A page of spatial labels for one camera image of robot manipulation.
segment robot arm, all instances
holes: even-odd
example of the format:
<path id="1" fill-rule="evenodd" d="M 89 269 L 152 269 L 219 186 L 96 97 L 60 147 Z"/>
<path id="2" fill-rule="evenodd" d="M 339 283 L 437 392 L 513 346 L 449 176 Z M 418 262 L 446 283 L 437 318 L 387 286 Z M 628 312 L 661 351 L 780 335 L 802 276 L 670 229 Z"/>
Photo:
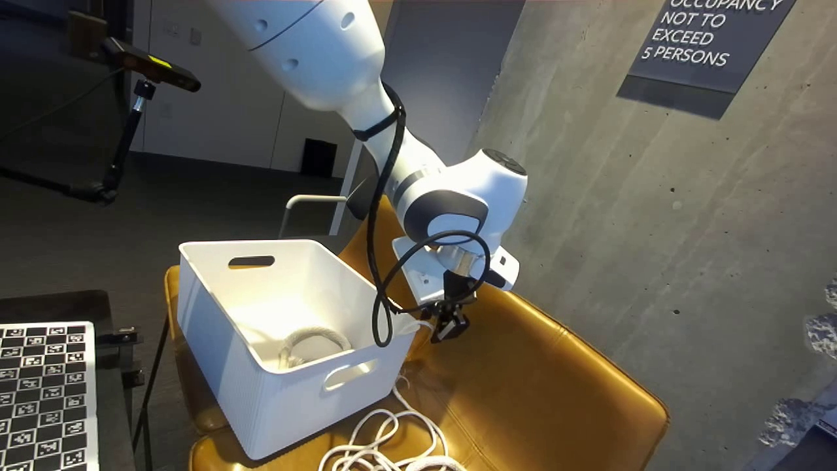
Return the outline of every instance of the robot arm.
<path id="1" fill-rule="evenodd" d="M 486 152 L 446 167 L 408 129 L 391 122 L 398 105 L 378 78 L 383 45 L 366 0 L 208 2 L 284 91 L 310 110 L 338 112 L 378 169 L 399 136 L 383 194 L 404 229 L 391 244 L 394 252 L 403 257 L 432 241 L 403 269 L 420 307 L 446 295 L 446 271 L 476 280 L 489 263 L 489 283 L 516 283 L 517 262 L 499 241 L 526 194 L 522 167 Z M 472 232 L 484 244 L 444 232 Z"/>

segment black sign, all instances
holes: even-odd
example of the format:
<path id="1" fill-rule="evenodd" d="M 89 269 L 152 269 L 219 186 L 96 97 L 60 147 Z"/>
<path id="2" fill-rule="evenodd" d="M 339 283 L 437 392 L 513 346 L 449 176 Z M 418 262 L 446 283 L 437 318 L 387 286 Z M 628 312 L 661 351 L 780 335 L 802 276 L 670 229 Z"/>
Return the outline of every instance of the black sign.
<path id="1" fill-rule="evenodd" d="M 718 118 L 794 0 L 663 0 L 620 97 Z"/>

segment white cable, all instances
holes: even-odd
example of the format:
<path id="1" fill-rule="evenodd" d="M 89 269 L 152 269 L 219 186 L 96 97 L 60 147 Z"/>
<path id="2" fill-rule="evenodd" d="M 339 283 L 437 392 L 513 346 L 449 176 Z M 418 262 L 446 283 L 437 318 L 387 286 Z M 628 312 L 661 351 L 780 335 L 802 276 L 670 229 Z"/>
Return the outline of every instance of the white cable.
<path id="1" fill-rule="evenodd" d="M 355 430 L 349 432 L 347 445 L 334 445 L 319 458 L 319 471 L 355 471 L 355 467 L 369 467 L 369 471 L 424 471 L 424 467 L 441 467 L 441 471 L 465 471 L 454 458 L 446 456 L 446 437 L 444 432 L 424 414 L 418 414 L 399 392 L 391 388 L 394 401 L 404 410 L 387 410 L 387 407 L 373 407 L 369 410 Z M 357 435 L 372 422 L 373 416 L 383 416 L 378 424 L 377 435 L 372 441 L 361 445 Z M 428 435 L 428 448 L 412 458 L 391 464 L 381 448 L 398 437 L 399 422 L 412 419 L 425 427 Z"/>

